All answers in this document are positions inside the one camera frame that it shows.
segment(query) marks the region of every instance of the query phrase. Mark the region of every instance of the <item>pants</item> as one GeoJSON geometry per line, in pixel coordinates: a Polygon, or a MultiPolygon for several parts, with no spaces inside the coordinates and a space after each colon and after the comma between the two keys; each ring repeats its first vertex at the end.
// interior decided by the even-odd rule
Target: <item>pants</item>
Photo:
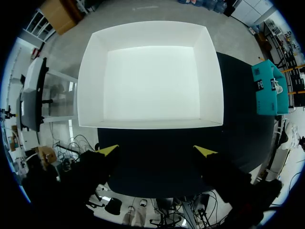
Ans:
{"type": "MultiPolygon", "coordinates": [[[[134,209],[132,210],[129,210],[124,218],[123,218],[123,225],[132,225],[132,220],[134,218],[134,214],[135,214],[135,211],[134,209]]],[[[135,217],[135,223],[134,223],[134,226],[135,227],[144,227],[145,225],[145,220],[146,220],[146,207],[142,207],[142,206],[139,206],[137,208],[137,215],[135,217]]]]}

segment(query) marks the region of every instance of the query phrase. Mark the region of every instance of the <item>white cabinet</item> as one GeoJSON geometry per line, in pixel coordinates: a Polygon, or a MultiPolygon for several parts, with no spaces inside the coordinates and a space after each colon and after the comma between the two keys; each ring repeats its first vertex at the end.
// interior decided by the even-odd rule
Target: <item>white cabinet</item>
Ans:
{"type": "Polygon", "coordinates": [[[239,0],[232,16],[247,26],[252,26],[273,4],[269,0],[239,0]]]}
{"type": "Polygon", "coordinates": [[[260,0],[245,0],[250,6],[255,7],[260,0]]]}
{"type": "Polygon", "coordinates": [[[253,23],[259,19],[261,15],[252,9],[242,20],[241,22],[245,23],[247,26],[252,26],[253,23]]]}
{"type": "Polygon", "coordinates": [[[268,9],[270,9],[273,6],[272,2],[269,0],[261,0],[256,6],[255,10],[259,12],[261,15],[267,12],[268,9]]]}
{"type": "Polygon", "coordinates": [[[236,19],[242,21],[242,19],[252,10],[252,7],[242,0],[239,5],[236,7],[235,11],[232,13],[232,16],[236,19]]]}

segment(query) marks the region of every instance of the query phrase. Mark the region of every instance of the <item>concrete floor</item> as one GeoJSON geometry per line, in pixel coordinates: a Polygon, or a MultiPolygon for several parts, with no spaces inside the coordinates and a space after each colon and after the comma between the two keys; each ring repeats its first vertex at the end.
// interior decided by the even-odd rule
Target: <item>concrete floor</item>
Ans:
{"type": "MultiPolygon", "coordinates": [[[[153,2],[150,0],[106,0],[96,12],[85,16],[77,26],[62,36],[53,35],[44,46],[41,57],[48,58],[47,65],[50,68],[78,78],[82,56],[93,32],[120,24],[153,20],[184,21],[206,26],[217,52],[228,54],[251,65],[259,63],[258,56],[262,56],[254,36],[249,33],[245,25],[232,17],[228,18],[203,7],[183,5],[176,0],[155,0],[153,2]]],[[[64,86],[65,91],[68,91],[68,82],[61,82],[50,76],[46,77],[46,88],[50,89],[52,86],[60,84],[64,86]]],[[[58,103],[51,106],[49,111],[46,107],[45,112],[51,112],[53,115],[54,113],[56,115],[69,115],[73,109],[73,97],[63,93],[60,98],[57,98],[58,103]]],[[[63,144],[69,143],[70,138],[78,134],[86,136],[91,146],[98,143],[96,128],[79,127],[77,120],[72,120],[70,123],[53,123],[54,138],[60,140],[63,144]]],[[[41,125],[39,137],[41,145],[53,145],[54,139],[51,136],[49,124],[41,125]]],[[[81,147],[86,147],[84,141],[80,141],[80,144],[81,147]]],[[[252,172],[253,177],[256,177],[258,170],[259,168],[252,172]]],[[[134,197],[123,196],[111,191],[100,192],[100,195],[117,197],[123,201],[121,214],[113,216],[102,208],[96,209],[95,215],[121,223],[124,214],[127,212],[127,207],[132,204],[134,197]]],[[[217,199],[217,219],[219,221],[229,212],[231,206],[223,203],[219,196],[217,196],[217,199]]],[[[134,206],[139,205],[140,200],[140,198],[136,198],[134,206]]],[[[215,201],[211,199],[207,208],[208,215],[211,214],[214,204],[215,201]]],[[[215,214],[216,211],[210,218],[211,224],[216,222],[215,214]]],[[[152,227],[149,220],[158,217],[153,211],[151,201],[148,199],[145,226],[152,227]]]]}

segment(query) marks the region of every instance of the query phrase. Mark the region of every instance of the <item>black table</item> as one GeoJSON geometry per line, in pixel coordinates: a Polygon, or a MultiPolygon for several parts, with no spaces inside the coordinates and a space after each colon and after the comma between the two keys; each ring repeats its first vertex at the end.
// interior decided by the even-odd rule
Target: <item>black table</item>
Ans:
{"type": "Polygon", "coordinates": [[[114,192],[142,198],[168,198],[210,190],[194,167],[193,145],[224,154],[244,172],[264,162],[270,153],[274,116],[256,114],[251,66],[222,53],[217,56],[224,88],[223,126],[98,129],[101,148],[120,146],[121,159],[108,182],[114,192]]]}

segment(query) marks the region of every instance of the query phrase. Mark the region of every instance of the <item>plastic bottle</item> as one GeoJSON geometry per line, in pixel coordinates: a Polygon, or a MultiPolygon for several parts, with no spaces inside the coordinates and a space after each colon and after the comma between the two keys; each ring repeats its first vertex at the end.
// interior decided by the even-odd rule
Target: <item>plastic bottle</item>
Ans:
{"type": "Polygon", "coordinates": [[[194,6],[202,6],[203,4],[203,0],[191,0],[191,3],[194,5],[194,6]]]}
{"type": "Polygon", "coordinates": [[[225,9],[227,8],[227,3],[223,0],[218,0],[215,5],[214,11],[217,13],[224,13],[225,9]]]}
{"type": "Polygon", "coordinates": [[[205,0],[203,6],[208,10],[214,10],[217,0],[205,0]]]}
{"type": "Polygon", "coordinates": [[[178,2],[182,4],[189,4],[191,3],[191,0],[178,0],[178,2]]]}

